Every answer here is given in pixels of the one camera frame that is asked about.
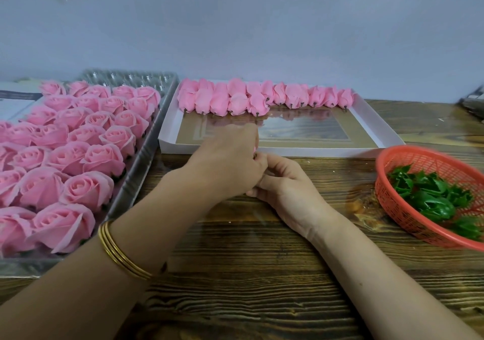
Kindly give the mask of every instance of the forearm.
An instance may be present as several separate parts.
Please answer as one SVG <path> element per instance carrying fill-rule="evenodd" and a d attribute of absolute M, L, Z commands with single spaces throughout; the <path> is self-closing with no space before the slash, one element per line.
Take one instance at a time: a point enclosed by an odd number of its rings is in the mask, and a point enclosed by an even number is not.
<path fill-rule="evenodd" d="M 182 169 L 167 174 L 146 198 L 110 227 L 138 266 L 157 273 L 186 230 L 212 205 L 205 186 Z M 131 277 L 97 237 L 0 307 L 5 338 L 112 338 L 148 283 Z"/>
<path fill-rule="evenodd" d="M 480 339 L 351 221 L 329 207 L 324 214 L 310 240 L 375 339 Z"/>

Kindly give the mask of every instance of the red plastic basket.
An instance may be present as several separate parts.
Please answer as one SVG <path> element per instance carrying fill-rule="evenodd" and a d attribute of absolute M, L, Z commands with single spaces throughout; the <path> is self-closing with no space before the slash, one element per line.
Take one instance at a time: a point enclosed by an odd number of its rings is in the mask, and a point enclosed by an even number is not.
<path fill-rule="evenodd" d="M 479 216 L 479 225 L 484 226 L 484 175 L 477 169 L 436 151 L 413 147 L 396 146 L 385 149 L 377 158 L 377 182 L 375 190 L 378 201 L 386 213 L 399 226 L 415 237 L 432 245 L 484 251 L 484 243 L 461 237 L 432 222 L 412 208 L 391 186 L 387 173 L 397 166 L 412 164 L 410 172 L 424 170 L 437 172 L 451 184 L 472 191 L 474 201 L 466 209 L 458 209 L 457 215 Z"/>

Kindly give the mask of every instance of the wooden table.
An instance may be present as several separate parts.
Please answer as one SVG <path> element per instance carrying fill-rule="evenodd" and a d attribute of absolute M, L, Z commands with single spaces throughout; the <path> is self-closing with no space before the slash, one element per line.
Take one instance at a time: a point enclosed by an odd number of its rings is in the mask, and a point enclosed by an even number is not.
<path fill-rule="evenodd" d="M 370 100 L 408 144 L 484 170 L 484 125 L 458 106 Z M 373 160 L 297 158 L 321 195 L 397 265 L 484 336 L 484 253 L 445 250 L 400 229 L 378 206 Z M 145 196 L 187 156 L 157 154 Z M 0 282 L 5 300 L 26 280 Z M 179 243 L 167 273 L 144 294 L 119 339 L 371 338 L 308 242 L 263 202 L 216 206 Z"/>

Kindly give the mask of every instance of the woman's left hand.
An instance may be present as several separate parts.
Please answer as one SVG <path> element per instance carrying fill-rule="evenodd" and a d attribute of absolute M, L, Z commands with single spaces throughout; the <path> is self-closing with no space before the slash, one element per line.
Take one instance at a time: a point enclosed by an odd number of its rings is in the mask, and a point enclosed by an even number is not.
<path fill-rule="evenodd" d="M 223 201 L 254 187 L 267 169 L 267 158 L 254 150 L 259 135 L 255 124 L 227 125 L 206 138 L 183 167 Z"/>

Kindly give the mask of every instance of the white wall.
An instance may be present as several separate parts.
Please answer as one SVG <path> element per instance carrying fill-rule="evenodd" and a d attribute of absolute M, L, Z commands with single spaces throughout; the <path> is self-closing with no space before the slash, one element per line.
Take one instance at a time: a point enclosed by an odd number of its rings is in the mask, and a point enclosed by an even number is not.
<path fill-rule="evenodd" d="M 0 80 L 87 67 L 452 102 L 484 82 L 484 0 L 0 0 Z"/>

